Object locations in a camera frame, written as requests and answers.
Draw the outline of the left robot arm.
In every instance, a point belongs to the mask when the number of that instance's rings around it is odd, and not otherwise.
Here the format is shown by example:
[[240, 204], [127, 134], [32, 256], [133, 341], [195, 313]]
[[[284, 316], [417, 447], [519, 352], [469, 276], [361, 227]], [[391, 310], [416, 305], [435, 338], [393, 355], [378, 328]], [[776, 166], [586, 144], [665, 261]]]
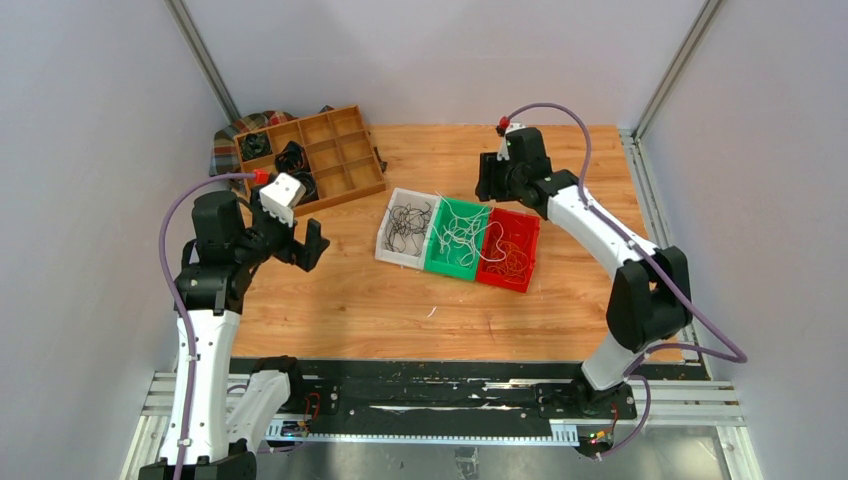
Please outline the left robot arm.
[[245, 202], [233, 192], [195, 199], [195, 238], [169, 280], [181, 357], [170, 425], [157, 460], [140, 469], [140, 478], [253, 479], [274, 415], [304, 405], [300, 367], [286, 355], [260, 359], [238, 404], [232, 410], [226, 404], [232, 348], [258, 267], [276, 259], [308, 272], [329, 246], [315, 220], [303, 242], [295, 239], [294, 208], [302, 195], [300, 187], [255, 189], [249, 224]]

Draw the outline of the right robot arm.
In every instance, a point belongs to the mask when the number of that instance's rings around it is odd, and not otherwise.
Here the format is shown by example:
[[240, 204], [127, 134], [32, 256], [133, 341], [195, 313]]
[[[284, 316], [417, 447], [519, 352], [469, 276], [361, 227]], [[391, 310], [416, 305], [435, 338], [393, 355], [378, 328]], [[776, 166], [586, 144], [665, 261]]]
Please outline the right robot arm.
[[496, 129], [501, 146], [480, 156], [475, 193], [481, 201], [517, 201], [569, 233], [612, 280], [608, 334], [582, 362], [571, 390], [574, 408], [595, 417], [609, 407], [612, 388], [647, 349], [690, 325], [688, 261], [677, 247], [659, 248], [610, 216], [579, 179], [556, 171], [539, 129], [509, 123]]

